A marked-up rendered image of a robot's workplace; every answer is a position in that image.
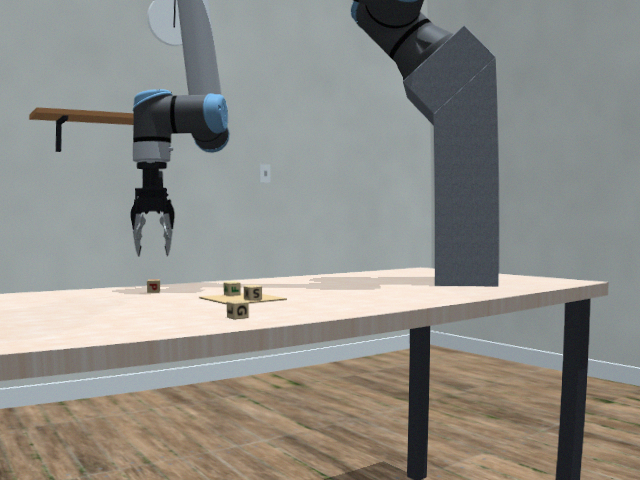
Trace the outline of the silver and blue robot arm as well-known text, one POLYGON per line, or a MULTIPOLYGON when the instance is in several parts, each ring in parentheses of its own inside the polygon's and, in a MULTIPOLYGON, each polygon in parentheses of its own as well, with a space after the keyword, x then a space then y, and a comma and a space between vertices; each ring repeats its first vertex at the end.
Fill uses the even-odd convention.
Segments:
MULTIPOLYGON (((209 153, 222 150, 229 141, 209 1, 177 2, 189 95, 171 96, 159 89, 135 96, 134 162, 169 162, 175 133, 191 133, 196 145, 209 153)), ((351 6, 352 18, 396 63, 403 80, 454 35, 420 11, 423 2, 353 0, 351 6)))

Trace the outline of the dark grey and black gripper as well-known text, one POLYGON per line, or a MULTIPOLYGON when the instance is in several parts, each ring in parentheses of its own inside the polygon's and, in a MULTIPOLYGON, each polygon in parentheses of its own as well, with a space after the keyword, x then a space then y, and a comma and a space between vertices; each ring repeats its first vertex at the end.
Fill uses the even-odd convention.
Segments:
POLYGON ((135 188, 135 200, 134 200, 134 205, 131 209, 131 222, 133 227, 135 249, 138 256, 140 256, 141 247, 142 247, 141 246, 142 227, 145 225, 145 222, 146 222, 146 219, 143 216, 143 213, 140 213, 139 211, 164 211, 167 213, 167 214, 161 213, 160 224, 164 228, 163 236, 166 241, 165 243, 166 255, 168 256, 170 252, 172 233, 173 233, 172 229, 174 225, 175 213, 174 213, 174 208, 171 204, 171 199, 167 200, 167 196, 168 196, 167 189, 160 188, 160 185, 159 185, 160 167, 167 168, 167 163, 166 162, 153 162, 153 163, 144 162, 144 169, 143 169, 143 162, 137 163, 137 169, 143 169, 143 187, 135 188), (138 167, 142 167, 142 168, 138 168, 138 167), (147 169, 147 167, 150 168, 150 176, 149 176, 149 169, 147 169), (151 169, 151 167, 156 167, 156 169, 151 169), (145 178, 144 178, 144 172, 145 172, 145 178), (166 190, 166 195, 165 195, 165 190, 166 190), (166 205, 165 205, 165 198, 166 198, 166 205), (138 210, 137 210, 137 206, 138 206, 138 210), (164 224, 163 224, 163 221, 164 221, 164 224), (140 223, 138 224, 138 222, 140 223), (165 224, 167 228, 166 233, 165 233, 165 224), (137 232, 137 228, 138 228, 138 232, 137 232), (169 238, 167 237, 167 234, 169 238))

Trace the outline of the tan square mat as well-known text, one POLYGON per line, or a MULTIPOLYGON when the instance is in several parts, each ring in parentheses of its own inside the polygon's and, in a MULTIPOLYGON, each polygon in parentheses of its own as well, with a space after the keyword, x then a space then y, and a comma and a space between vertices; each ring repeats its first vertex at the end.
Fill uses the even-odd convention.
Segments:
MULTIPOLYGON (((199 297, 199 299, 204 299, 204 300, 226 305, 227 300, 244 300, 244 295, 243 293, 241 293, 240 296, 226 296, 226 295, 201 296, 199 297), (205 297, 205 298, 202 298, 202 297, 205 297)), ((283 301, 283 300, 287 300, 287 298, 262 294, 262 300, 256 300, 256 301, 245 300, 245 301, 248 301, 249 304, 251 304, 251 303, 262 303, 262 302, 272 302, 272 301, 283 301)))

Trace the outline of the beige letter block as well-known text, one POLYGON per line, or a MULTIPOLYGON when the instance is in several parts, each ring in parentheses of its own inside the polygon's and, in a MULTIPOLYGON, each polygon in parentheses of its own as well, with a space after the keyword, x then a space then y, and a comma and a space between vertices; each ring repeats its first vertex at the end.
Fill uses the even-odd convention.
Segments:
POLYGON ((228 281, 223 282, 223 292, 226 296, 240 296, 241 295, 241 282, 228 281))
POLYGON ((262 286, 260 285, 244 285, 244 300, 256 301, 262 300, 262 286))
POLYGON ((247 319, 249 318, 249 302, 245 300, 231 300, 226 302, 227 318, 247 319))
POLYGON ((159 292, 160 292, 160 279, 148 279, 147 293, 159 293, 159 292))

